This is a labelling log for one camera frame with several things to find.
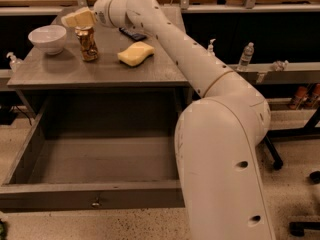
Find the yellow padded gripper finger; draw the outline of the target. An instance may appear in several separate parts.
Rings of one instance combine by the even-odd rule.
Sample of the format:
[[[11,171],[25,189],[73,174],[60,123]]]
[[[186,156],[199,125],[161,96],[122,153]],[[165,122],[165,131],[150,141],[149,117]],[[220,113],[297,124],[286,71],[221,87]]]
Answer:
[[[96,18],[92,10],[83,7],[61,18],[66,27],[92,27],[96,24]]]

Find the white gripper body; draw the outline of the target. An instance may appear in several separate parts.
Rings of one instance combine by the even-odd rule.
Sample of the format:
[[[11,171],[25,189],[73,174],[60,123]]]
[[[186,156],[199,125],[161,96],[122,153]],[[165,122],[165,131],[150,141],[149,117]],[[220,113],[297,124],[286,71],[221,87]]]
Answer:
[[[94,4],[94,16],[97,21],[109,28],[126,25],[127,0],[97,0]]]

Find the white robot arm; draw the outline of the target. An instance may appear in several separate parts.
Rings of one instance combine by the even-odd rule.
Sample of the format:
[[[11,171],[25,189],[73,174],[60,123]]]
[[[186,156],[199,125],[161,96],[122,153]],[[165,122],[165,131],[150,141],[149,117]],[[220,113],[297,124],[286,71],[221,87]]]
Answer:
[[[271,121],[263,95],[176,27],[156,0],[97,0],[62,22],[142,28],[199,95],[181,113],[174,137],[192,240],[276,240],[256,158]]]

